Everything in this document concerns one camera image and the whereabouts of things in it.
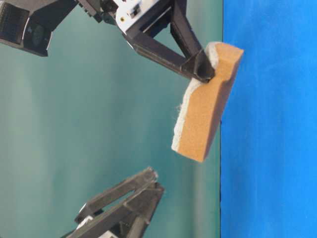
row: white robot part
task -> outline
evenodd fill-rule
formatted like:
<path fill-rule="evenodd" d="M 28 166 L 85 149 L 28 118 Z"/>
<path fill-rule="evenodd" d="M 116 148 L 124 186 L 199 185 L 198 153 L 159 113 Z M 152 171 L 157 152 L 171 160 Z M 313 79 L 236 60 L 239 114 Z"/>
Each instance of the white robot part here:
<path fill-rule="evenodd" d="M 159 0 L 113 1 L 118 5 L 115 21 L 120 30 L 126 34 L 126 31 Z"/>

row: white scrubbing pad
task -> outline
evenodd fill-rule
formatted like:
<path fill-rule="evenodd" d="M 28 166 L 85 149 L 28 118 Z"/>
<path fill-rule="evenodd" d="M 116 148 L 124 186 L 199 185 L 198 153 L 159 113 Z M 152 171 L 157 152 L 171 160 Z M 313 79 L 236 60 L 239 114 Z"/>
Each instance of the white scrubbing pad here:
<path fill-rule="evenodd" d="M 218 43 L 219 42 L 210 42 L 206 47 L 206 54 L 211 62 L 211 65 L 215 69 L 217 68 L 217 65 L 218 65 L 218 54 L 217 54 L 215 46 Z M 193 94 L 193 92 L 201 85 L 202 85 L 202 82 L 193 78 L 186 89 L 186 92 L 183 97 L 183 103 L 180 106 L 180 112 L 179 112 L 178 119 L 174 128 L 174 137 L 172 142 L 172 150 L 174 151 L 178 151 L 178 148 L 179 148 L 179 141 L 182 136 L 183 126 L 185 123 L 185 117 L 187 114 L 190 97 Z"/>

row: orange sponge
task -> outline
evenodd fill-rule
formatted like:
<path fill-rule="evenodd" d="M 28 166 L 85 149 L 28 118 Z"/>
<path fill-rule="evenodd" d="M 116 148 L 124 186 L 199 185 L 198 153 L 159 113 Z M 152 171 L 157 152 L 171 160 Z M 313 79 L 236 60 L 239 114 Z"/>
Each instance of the orange sponge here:
<path fill-rule="evenodd" d="M 209 43 L 206 50 L 215 68 L 207 84 L 192 79 L 174 129 L 172 149 L 203 162 L 219 126 L 243 50 L 225 43 Z"/>

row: teal background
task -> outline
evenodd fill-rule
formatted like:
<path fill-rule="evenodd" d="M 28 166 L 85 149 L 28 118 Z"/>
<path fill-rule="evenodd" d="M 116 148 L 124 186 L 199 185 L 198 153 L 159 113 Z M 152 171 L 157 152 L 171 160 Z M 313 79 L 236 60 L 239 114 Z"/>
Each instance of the teal background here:
<path fill-rule="evenodd" d="M 203 46 L 222 1 L 188 3 Z M 168 31 L 158 39 L 176 48 Z M 76 8 L 50 56 L 0 46 L 0 236 L 57 238 L 81 206 L 147 166 L 166 188 L 146 238 L 218 238 L 220 134 L 198 164 L 170 146 L 188 80 L 137 55 Z"/>
<path fill-rule="evenodd" d="M 221 237 L 317 237 L 317 1 L 225 0 L 245 50 L 222 118 Z"/>

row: black plastic claw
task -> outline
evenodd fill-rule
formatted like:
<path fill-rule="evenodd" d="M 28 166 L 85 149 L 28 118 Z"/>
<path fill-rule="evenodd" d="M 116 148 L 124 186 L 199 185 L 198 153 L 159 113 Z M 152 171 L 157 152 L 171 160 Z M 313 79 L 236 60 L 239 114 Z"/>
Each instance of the black plastic claw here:
<path fill-rule="evenodd" d="M 157 174 L 147 168 L 97 195 L 85 204 L 75 220 L 81 223 L 88 216 L 93 219 L 63 238 L 98 238 L 105 232 L 118 238 L 141 238 L 164 192 L 156 180 Z M 125 200 L 107 211 L 102 210 L 131 191 L 134 193 Z"/>

